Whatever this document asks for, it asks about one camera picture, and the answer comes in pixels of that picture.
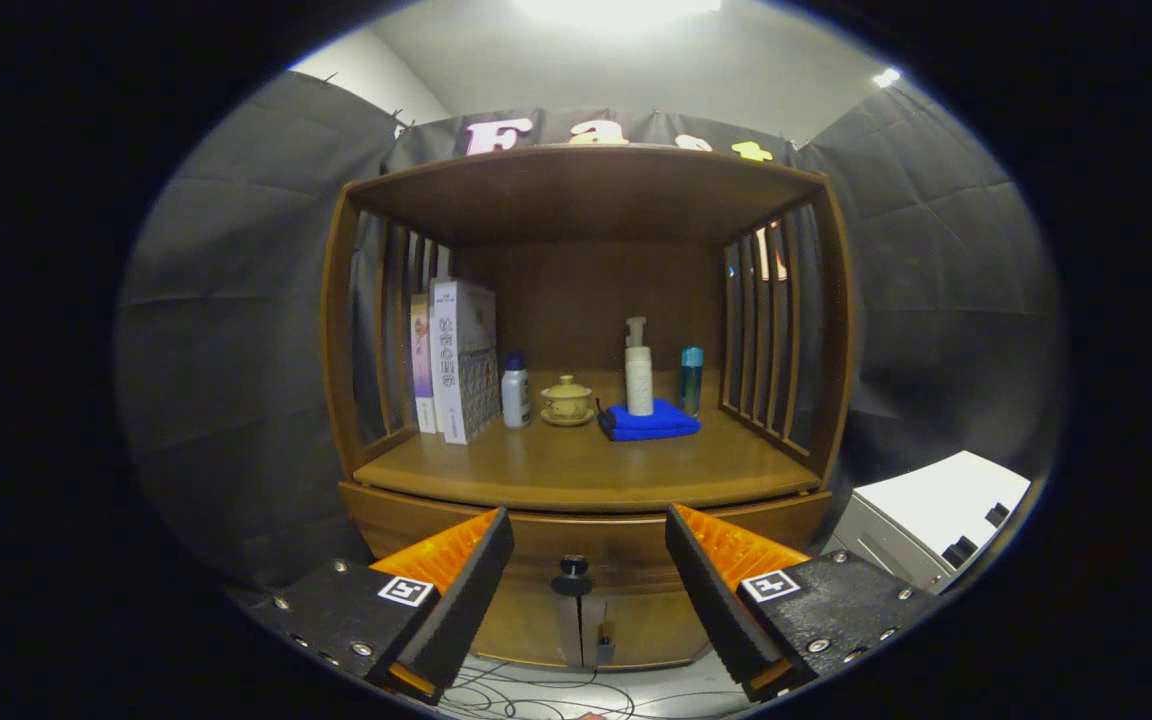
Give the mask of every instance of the blue towel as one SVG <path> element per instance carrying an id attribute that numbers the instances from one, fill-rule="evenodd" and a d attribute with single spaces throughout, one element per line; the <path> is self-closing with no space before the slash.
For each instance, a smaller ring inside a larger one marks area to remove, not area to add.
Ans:
<path id="1" fill-rule="evenodd" d="M 700 429 L 692 416 L 669 404 L 668 400 L 653 401 L 651 415 L 630 415 L 624 406 L 612 406 L 598 415 L 599 427 L 611 441 L 657 439 L 690 435 Z"/>

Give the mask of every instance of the letter sign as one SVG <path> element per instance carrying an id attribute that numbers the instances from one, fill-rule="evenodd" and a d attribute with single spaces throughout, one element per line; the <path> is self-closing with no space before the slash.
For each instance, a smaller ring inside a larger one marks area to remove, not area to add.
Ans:
<path id="1" fill-rule="evenodd" d="M 702 138 L 694 135 L 680 135 L 679 137 L 673 138 L 673 143 L 683 150 L 704 150 L 705 152 L 714 151 L 707 142 L 702 141 Z"/>
<path id="2" fill-rule="evenodd" d="M 746 160 L 763 161 L 772 159 L 772 153 L 759 147 L 758 143 L 753 141 L 737 142 L 736 145 L 732 145 L 732 150 L 740 152 L 741 158 Z"/>
<path id="3" fill-rule="evenodd" d="M 479 152 L 492 152 L 497 147 L 511 149 L 513 143 L 518 142 L 518 132 L 530 131 L 531 120 L 526 118 L 498 120 L 493 123 L 473 123 L 465 129 L 470 131 L 470 146 L 465 154 L 477 156 Z"/>
<path id="4" fill-rule="evenodd" d="M 573 126 L 573 137 L 568 145 L 626 145 L 621 124 L 613 120 L 586 120 Z"/>

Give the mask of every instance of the ceiling light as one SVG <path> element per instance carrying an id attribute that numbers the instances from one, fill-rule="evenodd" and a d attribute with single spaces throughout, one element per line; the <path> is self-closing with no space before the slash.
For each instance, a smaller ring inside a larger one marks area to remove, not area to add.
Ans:
<path id="1" fill-rule="evenodd" d="M 874 85 L 878 85 L 879 88 L 887 88 L 890 83 L 900 79 L 900 73 L 896 71 L 895 68 L 887 68 L 886 70 L 882 70 L 881 76 L 874 76 L 872 79 Z"/>
<path id="2" fill-rule="evenodd" d="M 718 13 L 722 0 L 513 0 L 532 18 L 600 31 Z"/>

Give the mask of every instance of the white machine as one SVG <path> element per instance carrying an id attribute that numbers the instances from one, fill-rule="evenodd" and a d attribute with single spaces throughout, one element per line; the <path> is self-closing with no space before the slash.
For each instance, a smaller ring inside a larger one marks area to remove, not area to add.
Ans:
<path id="1" fill-rule="evenodd" d="M 1028 488 L 1028 479 L 963 450 L 852 491 L 824 552 L 855 552 L 941 593 L 977 560 Z"/>

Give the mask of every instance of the book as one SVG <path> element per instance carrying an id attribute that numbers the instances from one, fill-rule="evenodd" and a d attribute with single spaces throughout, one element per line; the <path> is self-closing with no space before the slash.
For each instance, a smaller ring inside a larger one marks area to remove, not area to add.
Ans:
<path id="1" fill-rule="evenodd" d="M 468 445 L 500 415 L 495 294 L 448 278 L 434 283 L 431 295 L 435 410 L 444 439 Z"/>
<path id="2" fill-rule="evenodd" d="M 429 351 L 429 295 L 412 296 L 412 389 L 416 395 L 416 420 L 422 433 L 438 432 L 434 415 L 434 365 Z"/>

